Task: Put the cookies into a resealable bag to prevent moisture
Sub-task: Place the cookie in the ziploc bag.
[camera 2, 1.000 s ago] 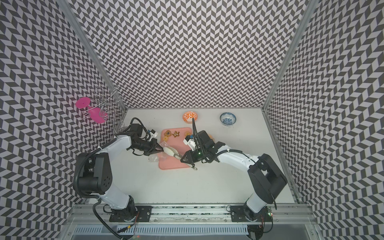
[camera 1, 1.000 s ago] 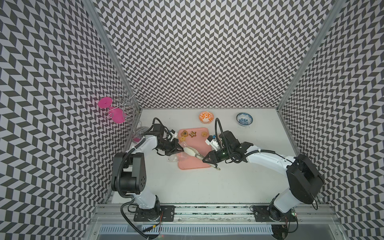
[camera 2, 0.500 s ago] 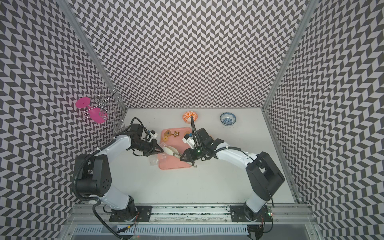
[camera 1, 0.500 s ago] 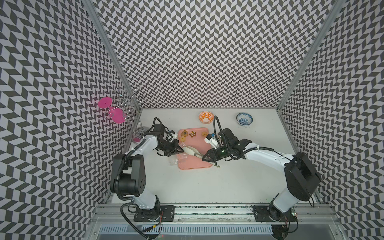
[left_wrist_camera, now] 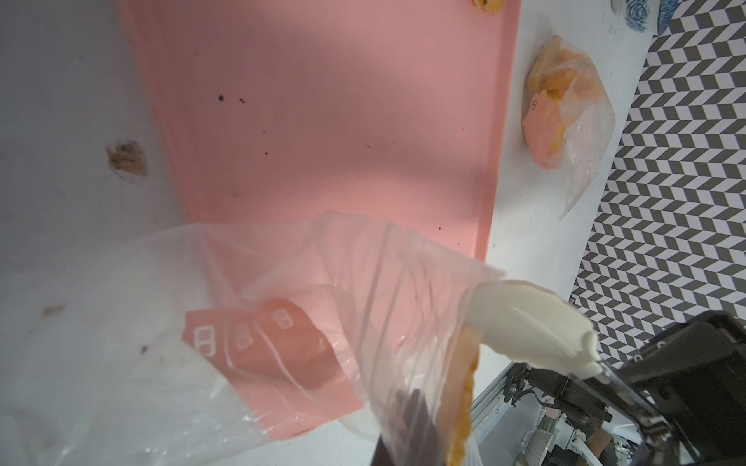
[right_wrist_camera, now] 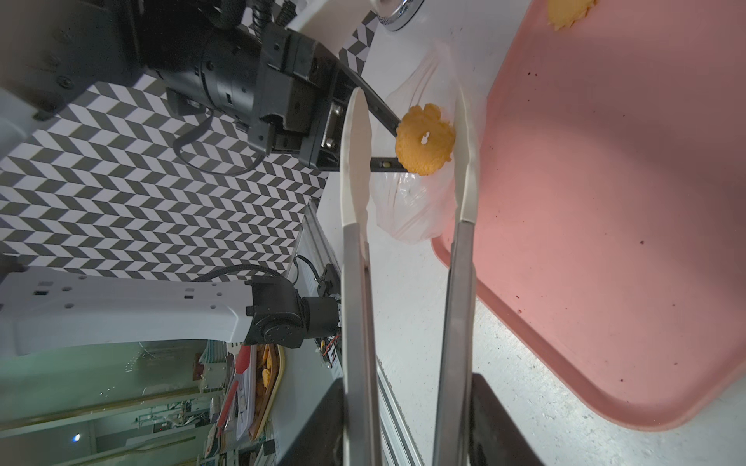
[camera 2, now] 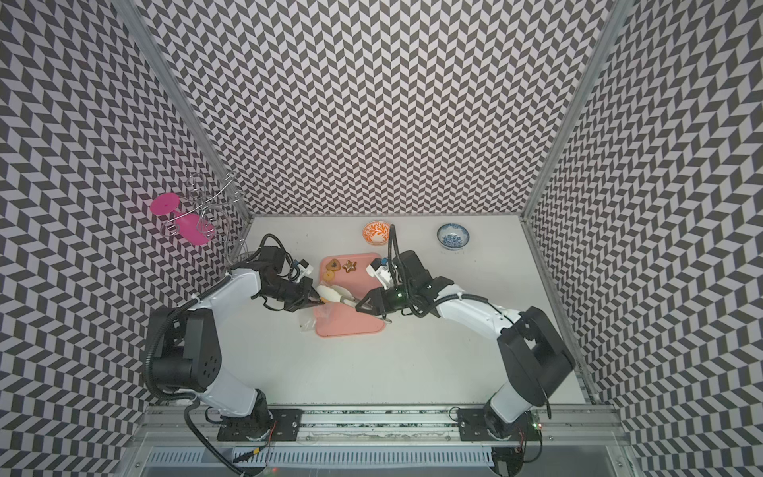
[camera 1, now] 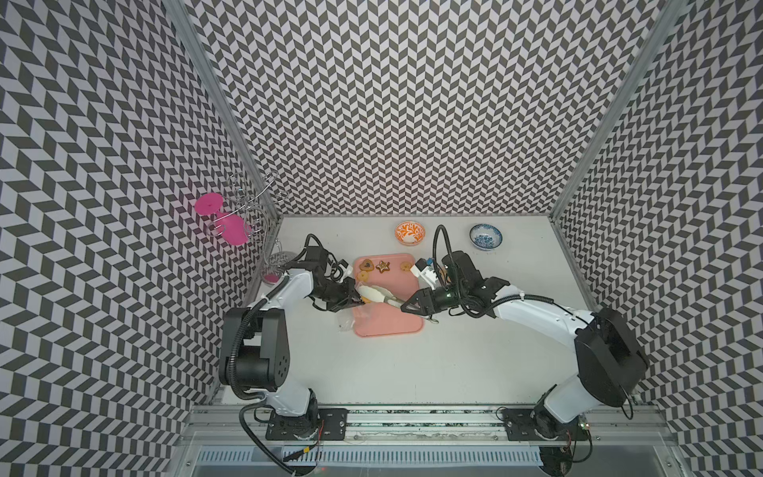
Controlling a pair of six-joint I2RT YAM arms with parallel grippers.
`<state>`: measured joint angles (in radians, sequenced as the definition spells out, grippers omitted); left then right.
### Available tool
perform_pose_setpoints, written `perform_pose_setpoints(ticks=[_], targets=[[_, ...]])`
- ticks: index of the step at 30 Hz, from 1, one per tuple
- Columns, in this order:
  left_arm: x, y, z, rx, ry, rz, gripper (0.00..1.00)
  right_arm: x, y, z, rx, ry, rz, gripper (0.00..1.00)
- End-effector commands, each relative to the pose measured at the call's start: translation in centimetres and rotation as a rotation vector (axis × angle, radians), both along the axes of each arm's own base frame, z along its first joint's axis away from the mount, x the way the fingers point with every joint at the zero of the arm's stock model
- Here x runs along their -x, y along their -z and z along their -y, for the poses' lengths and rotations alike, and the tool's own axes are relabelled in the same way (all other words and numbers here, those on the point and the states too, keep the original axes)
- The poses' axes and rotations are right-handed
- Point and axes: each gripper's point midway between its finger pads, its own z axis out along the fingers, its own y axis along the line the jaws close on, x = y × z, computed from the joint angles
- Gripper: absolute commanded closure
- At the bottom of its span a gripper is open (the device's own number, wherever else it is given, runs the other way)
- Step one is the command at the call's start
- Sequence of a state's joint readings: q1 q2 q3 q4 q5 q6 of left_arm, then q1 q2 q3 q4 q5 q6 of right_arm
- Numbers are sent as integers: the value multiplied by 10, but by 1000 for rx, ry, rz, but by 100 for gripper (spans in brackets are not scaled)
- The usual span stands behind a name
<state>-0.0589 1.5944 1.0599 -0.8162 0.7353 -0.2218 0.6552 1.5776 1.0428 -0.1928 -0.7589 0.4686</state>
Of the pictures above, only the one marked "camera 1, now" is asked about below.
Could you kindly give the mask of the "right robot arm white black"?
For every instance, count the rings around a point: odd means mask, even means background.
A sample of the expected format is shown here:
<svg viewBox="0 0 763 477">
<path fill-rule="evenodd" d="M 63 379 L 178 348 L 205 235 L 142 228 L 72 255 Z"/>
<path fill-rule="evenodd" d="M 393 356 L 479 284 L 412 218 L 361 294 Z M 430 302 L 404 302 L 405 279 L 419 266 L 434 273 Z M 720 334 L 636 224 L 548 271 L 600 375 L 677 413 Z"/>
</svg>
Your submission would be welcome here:
<svg viewBox="0 0 763 477">
<path fill-rule="evenodd" d="M 472 319 L 493 318 L 523 325 L 570 349 L 575 371 L 553 385 L 534 405 L 529 418 L 536 435 L 555 440 L 567 425 L 594 407 L 619 407 L 633 417 L 633 393 L 650 363 L 626 318 L 610 307 L 575 310 L 554 299 L 517 288 L 500 277 L 484 277 L 469 254 L 453 250 L 445 226 L 434 244 L 446 254 L 418 260 L 412 273 L 425 281 L 401 311 L 432 318 L 447 311 Z"/>
</svg>

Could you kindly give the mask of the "heart chocolate cookie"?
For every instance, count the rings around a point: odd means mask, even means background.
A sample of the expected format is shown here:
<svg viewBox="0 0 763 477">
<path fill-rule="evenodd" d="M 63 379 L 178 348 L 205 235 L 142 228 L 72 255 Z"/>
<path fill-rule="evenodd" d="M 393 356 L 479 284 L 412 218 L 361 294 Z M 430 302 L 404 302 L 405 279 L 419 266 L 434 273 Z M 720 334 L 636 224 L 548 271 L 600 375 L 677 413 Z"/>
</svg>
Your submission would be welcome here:
<svg viewBox="0 0 763 477">
<path fill-rule="evenodd" d="M 359 265 L 359 270 L 365 271 L 365 272 L 371 272 L 376 268 L 376 265 L 372 260 L 369 260 L 368 258 L 366 260 L 363 260 L 361 264 Z"/>
</svg>

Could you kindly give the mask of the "clear bag with pink contents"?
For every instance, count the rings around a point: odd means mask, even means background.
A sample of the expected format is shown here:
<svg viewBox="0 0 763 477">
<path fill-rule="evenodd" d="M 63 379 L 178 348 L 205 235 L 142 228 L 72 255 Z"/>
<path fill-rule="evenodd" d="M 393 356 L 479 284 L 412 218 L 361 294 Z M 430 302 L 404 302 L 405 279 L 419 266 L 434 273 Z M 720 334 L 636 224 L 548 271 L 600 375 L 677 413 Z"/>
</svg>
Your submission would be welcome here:
<svg viewBox="0 0 763 477">
<path fill-rule="evenodd" d="M 346 333 L 354 330 L 356 324 L 355 313 L 362 306 L 363 303 L 360 305 L 353 305 L 351 307 L 343 308 L 335 313 L 337 327 L 340 332 Z"/>
</svg>

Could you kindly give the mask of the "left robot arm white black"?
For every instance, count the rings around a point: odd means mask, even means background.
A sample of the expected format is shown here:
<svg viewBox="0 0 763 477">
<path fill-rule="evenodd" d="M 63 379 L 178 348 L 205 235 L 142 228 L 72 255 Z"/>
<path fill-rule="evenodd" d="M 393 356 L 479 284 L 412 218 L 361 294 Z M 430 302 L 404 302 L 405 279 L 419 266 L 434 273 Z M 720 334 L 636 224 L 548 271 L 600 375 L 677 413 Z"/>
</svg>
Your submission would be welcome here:
<svg viewBox="0 0 763 477">
<path fill-rule="evenodd" d="M 309 234 L 302 251 L 284 266 L 271 290 L 245 308 L 224 316 L 219 379 L 255 413 L 271 410 L 273 426 L 286 427 L 290 440 L 312 440 L 321 429 L 317 397 L 289 379 L 287 309 L 304 299 L 321 312 L 336 313 L 363 304 L 345 260 Z"/>
</svg>

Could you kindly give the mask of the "pink plastic tray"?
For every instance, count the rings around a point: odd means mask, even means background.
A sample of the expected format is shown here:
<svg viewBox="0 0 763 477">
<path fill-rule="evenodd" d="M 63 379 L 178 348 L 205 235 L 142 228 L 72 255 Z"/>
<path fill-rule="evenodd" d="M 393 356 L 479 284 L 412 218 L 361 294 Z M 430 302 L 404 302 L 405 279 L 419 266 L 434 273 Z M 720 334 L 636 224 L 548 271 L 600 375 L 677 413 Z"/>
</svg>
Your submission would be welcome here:
<svg viewBox="0 0 763 477">
<path fill-rule="evenodd" d="M 371 272 L 359 270 L 363 260 L 372 260 L 375 265 L 380 260 L 391 263 L 391 270 L 379 273 L 376 269 Z M 384 256 L 362 256 L 354 263 L 354 278 L 359 285 L 378 285 L 389 290 L 397 298 L 407 301 L 419 290 L 418 279 L 411 271 L 402 271 L 401 263 L 411 262 L 411 254 L 385 254 Z M 399 308 L 384 303 L 364 304 L 355 313 L 356 324 L 354 332 L 361 338 L 413 334 L 424 326 L 422 317 L 401 312 Z"/>
</svg>

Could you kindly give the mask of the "star iced cookie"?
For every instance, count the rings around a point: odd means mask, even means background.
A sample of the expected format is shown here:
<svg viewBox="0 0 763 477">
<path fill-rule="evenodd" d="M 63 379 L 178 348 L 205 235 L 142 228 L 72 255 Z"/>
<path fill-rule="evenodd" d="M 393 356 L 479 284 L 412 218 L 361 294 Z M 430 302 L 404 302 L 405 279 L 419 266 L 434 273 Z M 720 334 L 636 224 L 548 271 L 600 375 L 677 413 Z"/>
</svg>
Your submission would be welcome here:
<svg viewBox="0 0 763 477">
<path fill-rule="evenodd" d="M 385 260 L 380 260 L 376 265 L 376 270 L 379 273 L 385 273 L 391 270 L 391 263 Z"/>
</svg>

